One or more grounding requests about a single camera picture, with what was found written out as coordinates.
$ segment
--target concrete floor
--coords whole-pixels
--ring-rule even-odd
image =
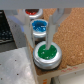
[[[14,49],[17,49],[15,42],[0,44],[0,53]]]

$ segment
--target metal can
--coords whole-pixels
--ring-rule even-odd
[[[49,60],[45,60],[43,58],[40,58],[38,56],[38,50],[39,50],[39,48],[42,45],[45,45],[45,44],[46,44],[46,42],[43,41],[43,42],[40,42],[35,47],[35,49],[33,51],[33,59],[34,59],[35,64],[39,68],[45,69],[45,70],[50,70],[50,69],[53,69],[53,68],[57,67],[60,64],[61,59],[62,59],[62,51],[61,51],[60,47],[57,44],[55,44],[54,42],[52,42],[51,45],[53,45],[57,49],[57,53],[56,53],[55,57],[52,58],[52,59],[49,59]]]
[[[43,19],[43,9],[23,9],[25,15],[29,15],[30,20]]]
[[[33,25],[33,23],[34,23],[35,21],[37,21],[37,23],[35,23],[35,24],[36,24],[38,27],[43,26],[43,25],[41,24],[41,21],[42,21],[42,22],[45,22],[45,23],[46,23],[46,25],[44,24],[44,25],[45,25],[45,30],[42,31],[42,32],[34,30],[34,25]],[[33,26],[33,35],[34,35],[34,37],[35,37],[35,41],[43,41],[43,40],[45,40],[45,37],[46,37],[46,27],[48,26],[48,22],[47,22],[46,20],[44,20],[44,19],[35,19],[35,20],[32,20],[32,21],[31,21],[31,24],[32,24],[32,26]]]

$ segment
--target blue paint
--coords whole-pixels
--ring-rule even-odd
[[[33,30],[36,32],[46,31],[47,22],[42,20],[36,20],[32,23]]]

